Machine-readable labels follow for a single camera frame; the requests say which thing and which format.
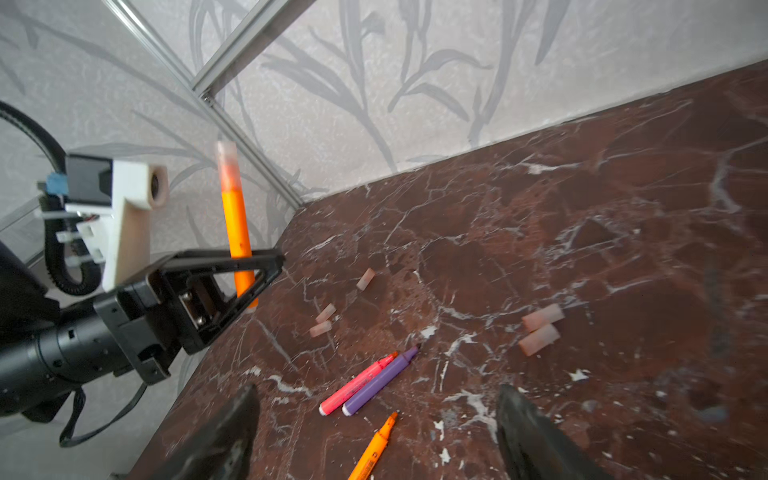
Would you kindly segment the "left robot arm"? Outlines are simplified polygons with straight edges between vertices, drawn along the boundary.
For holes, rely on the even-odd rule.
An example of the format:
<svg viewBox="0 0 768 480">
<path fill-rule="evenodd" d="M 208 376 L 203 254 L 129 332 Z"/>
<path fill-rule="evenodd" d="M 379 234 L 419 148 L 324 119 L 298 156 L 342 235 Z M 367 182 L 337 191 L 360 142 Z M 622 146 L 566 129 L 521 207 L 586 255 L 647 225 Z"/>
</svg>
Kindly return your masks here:
<svg viewBox="0 0 768 480">
<path fill-rule="evenodd" d="M 1 413 L 52 420 L 69 393 L 135 371 L 169 377 L 180 351 L 206 349 L 282 272 L 278 249 L 168 255 L 114 289 L 63 308 L 1 249 Z"/>
</svg>

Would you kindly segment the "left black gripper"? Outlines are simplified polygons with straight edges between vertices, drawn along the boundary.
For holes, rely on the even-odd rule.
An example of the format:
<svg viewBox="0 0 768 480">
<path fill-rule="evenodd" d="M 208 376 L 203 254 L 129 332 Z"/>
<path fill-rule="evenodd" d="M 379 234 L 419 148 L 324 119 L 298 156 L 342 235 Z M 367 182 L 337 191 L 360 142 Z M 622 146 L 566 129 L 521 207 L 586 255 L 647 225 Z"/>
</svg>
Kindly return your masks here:
<svg viewBox="0 0 768 480">
<path fill-rule="evenodd" d="M 157 263 L 160 300 L 133 287 L 93 297 L 90 306 L 106 329 L 94 341 L 97 365 L 114 376 L 134 371 L 147 385 L 169 378 L 179 352 L 211 346 L 281 275 L 284 262 L 278 249 L 244 258 L 186 250 Z"/>
</svg>

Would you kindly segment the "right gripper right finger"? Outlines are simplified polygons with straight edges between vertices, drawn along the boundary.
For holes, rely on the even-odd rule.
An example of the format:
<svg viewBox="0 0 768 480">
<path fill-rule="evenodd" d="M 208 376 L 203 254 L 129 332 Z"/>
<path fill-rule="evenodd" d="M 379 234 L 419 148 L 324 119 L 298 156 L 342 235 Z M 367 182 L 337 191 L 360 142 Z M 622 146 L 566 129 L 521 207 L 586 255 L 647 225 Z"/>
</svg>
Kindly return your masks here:
<svg viewBox="0 0 768 480">
<path fill-rule="evenodd" d="M 611 476 L 525 396 L 500 386 L 497 443 L 511 479 L 609 479 Z"/>
</svg>

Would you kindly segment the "purple marker pen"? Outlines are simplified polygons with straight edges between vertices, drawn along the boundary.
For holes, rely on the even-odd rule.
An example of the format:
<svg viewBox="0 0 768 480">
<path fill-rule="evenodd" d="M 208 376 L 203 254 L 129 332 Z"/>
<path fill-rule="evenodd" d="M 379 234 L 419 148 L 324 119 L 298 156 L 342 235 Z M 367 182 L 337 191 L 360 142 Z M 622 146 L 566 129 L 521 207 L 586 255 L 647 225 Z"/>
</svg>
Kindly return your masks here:
<svg viewBox="0 0 768 480">
<path fill-rule="evenodd" d="M 397 356 L 387 367 L 344 403 L 342 406 L 343 414 L 345 416 L 356 414 L 411 363 L 413 358 L 420 351 L 420 348 L 421 344 L 417 343 L 409 350 Z"/>
</svg>

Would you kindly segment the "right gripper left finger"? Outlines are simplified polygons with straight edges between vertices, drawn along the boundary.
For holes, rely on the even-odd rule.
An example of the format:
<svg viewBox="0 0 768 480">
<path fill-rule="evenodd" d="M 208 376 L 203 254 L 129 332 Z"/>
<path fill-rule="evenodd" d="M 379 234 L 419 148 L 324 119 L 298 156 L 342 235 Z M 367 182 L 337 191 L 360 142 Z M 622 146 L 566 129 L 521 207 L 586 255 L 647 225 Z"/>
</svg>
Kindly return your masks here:
<svg viewBox="0 0 768 480">
<path fill-rule="evenodd" d="M 257 436 L 260 401 L 253 384 L 242 387 L 205 425 L 145 479 L 245 479 Z"/>
</svg>

